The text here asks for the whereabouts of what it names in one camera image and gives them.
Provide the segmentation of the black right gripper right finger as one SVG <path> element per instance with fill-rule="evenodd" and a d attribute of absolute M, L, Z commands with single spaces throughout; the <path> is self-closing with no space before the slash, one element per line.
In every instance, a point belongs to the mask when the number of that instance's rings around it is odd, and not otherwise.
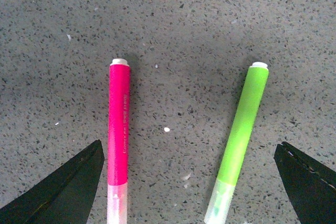
<path fill-rule="evenodd" d="M 335 223 L 335 171 L 287 142 L 274 160 L 299 221 Z"/>

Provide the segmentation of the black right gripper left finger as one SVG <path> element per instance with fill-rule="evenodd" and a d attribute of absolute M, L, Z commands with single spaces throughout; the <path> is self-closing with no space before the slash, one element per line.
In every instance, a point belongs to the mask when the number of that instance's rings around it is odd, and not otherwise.
<path fill-rule="evenodd" d="M 1 223 L 86 223 L 104 153 L 96 140 L 30 190 L 1 208 Z"/>

